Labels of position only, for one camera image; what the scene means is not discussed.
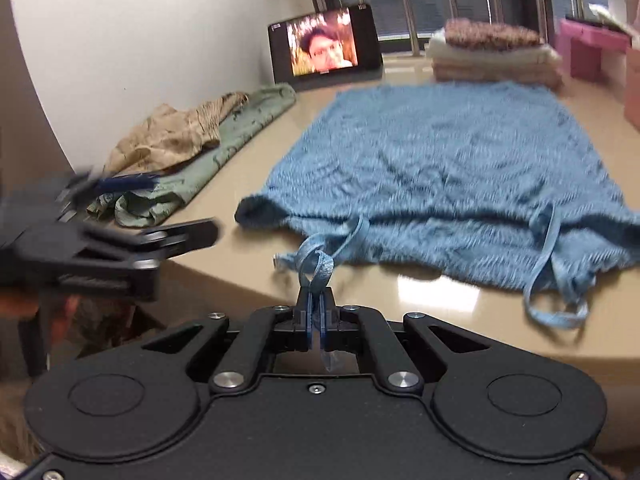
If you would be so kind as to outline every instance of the pink container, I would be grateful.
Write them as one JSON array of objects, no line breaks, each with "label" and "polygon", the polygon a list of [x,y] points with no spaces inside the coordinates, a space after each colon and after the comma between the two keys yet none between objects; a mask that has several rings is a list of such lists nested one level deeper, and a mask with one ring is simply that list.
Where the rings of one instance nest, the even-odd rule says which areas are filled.
[{"label": "pink container", "polygon": [[564,70],[571,77],[588,81],[600,78],[603,49],[626,52],[629,44],[626,34],[569,20],[560,20],[556,34],[556,50],[562,55]]},{"label": "pink container", "polygon": [[626,51],[625,117],[640,128],[640,50]]}]

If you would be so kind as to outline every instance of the table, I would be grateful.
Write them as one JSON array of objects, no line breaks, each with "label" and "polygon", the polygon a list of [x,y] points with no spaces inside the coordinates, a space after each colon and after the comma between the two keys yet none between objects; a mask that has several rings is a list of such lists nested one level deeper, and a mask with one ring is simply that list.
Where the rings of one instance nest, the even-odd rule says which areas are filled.
[{"label": "table", "polygon": [[[431,81],[429,59],[385,58],[384,83]],[[169,223],[217,218],[222,238],[210,249],[168,262],[162,270],[161,299],[148,312],[165,324],[176,324],[213,310],[242,319],[261,306],[295,304],[297,276],[293,272],[276,272],[272,257],[296,250],[302,239],[285,230],[245,231],[235,223],[234,213],[241,198],[262,187],[271,168],[335,93],[348,87],[301,92],[290,111],[258,134],[185,209],[170,218]],[[623,118],[622,104],[604,86],[570,78],[559,98],[591,137],[628,205],[640,209],[640,134]],[[419,310],[576,365],[598,380],[609,397],[607,425],[616,431],[604,432],[603,438],[608,442],[605,447],[640,445],[640,410],[630,410],[625,400],[639,399],[640,404],[640,268],[600,275],[588,297],[591,315],[586,326],[570,332],[545,329],[530,322],[520,293],[469,285],[429,269],[341,266],[334,272],[330,286],[337,304],[372,306],[389,320],[401,320],[405,313]],[[551,304],[558,298],[539,296],[536,301]],[[630,432],[621,434],[621,428]]]}]

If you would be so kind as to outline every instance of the black clamp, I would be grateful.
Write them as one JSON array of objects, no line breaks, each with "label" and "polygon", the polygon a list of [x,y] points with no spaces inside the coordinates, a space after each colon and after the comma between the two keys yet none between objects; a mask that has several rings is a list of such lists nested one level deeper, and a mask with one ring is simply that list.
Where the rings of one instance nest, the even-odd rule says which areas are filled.
[{"label": "black clamp", "polygon": [[[98,180],[73,174],[39,182],[2,200],[0,286],[43,292],[54,300],[65,294],[153,300],[160,263],[212,246],[218,238],[215,222],[204,219],[130,235],[77,220],[77,211],[98,194],[148,184],[139,176]],[[18,324],[32,377],[46,369],[52,304],[41,301],[38,315]]]}]

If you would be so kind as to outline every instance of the green cloth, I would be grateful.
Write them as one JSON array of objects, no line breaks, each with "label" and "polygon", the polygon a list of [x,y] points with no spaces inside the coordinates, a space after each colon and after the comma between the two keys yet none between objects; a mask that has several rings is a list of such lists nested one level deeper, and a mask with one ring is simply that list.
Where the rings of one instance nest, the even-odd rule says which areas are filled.
[{"label": "green cloth", "polygon": [[201,153],[182,170],[158,178],[153,190],[105,193],[87,207],[97,219],[110,219],[123,227],[161,224],[188,204],[215,174],[261,129],[296,102],[287,84],[269,86],[249,95],[248,101],[220,124],[220,145]]}]

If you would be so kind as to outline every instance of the beige cloth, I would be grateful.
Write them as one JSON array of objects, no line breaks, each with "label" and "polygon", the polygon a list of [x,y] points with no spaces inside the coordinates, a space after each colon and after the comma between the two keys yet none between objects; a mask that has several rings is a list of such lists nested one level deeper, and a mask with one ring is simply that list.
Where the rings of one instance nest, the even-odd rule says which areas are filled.
[{"label": "beige cloth", "polygon": [[40,453],[40,446],[24,420],[23,400],[30,386],[31,381],[0,384],[0,471],[3,474],[17,474],[22,464],[14,461],[31,463]]},{"label": "beige cloth", "polygon": [[233,92],[181,111],[167,104],[135,126],[110,153],[107,174],[148,173],[189,160],[220,143],[218,126],[247,95]]},{"label": "beige cloth", "polygon": [[551,64],[523,67],[498,67],[476,63],[433,61],[433,75],[437,81],[515,81],[521,84],[539,84],[552,90],[562,86],[562,75]]}]

